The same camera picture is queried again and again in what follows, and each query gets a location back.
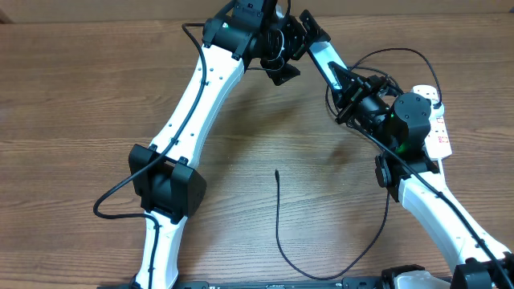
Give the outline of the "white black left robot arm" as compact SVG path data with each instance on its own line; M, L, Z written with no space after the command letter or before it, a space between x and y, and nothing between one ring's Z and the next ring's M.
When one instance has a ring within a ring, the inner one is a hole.
M206 180L197 171L210 129L233 88L261 62L275 85L299 75L288 60L328 42L308 11L280 14L275 1L230 1L201 25L196 70L167 125L149 146L133 146L128 162L146 219L141 268L131 288L171 288L186 222L198 210Z

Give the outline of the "Samsung Galaxy S24+ smartphone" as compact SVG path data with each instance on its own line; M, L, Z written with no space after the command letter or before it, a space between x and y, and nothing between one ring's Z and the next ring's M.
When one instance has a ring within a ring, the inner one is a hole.
M341 90L342 86L329 64L334 62L340 67L347 67L334 46L329 41L315 42L310 46L308 53L330 89L333 91Z

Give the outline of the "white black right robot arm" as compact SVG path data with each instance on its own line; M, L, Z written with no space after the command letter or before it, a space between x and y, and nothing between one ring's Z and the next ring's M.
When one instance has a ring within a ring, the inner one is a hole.
M513 253L495 240L449 190L440 159L450 156L441 109L431 94L403 92L386 77L365 77L329 62L336 80L336 121L356 129L381 153L382 188L409 211L452 272L451 288L511 288Z

